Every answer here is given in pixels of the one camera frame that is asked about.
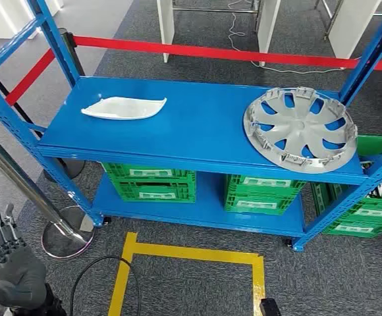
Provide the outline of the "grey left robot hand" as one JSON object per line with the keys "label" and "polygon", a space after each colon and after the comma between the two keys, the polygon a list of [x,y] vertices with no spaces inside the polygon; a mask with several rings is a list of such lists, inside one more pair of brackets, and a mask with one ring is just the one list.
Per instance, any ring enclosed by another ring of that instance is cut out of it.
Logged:
{"label": "grey left robot hand", "polygon": [[0,305],[36,309],[46,299],[46,269],[17,230],[13,209],[0,212]]}

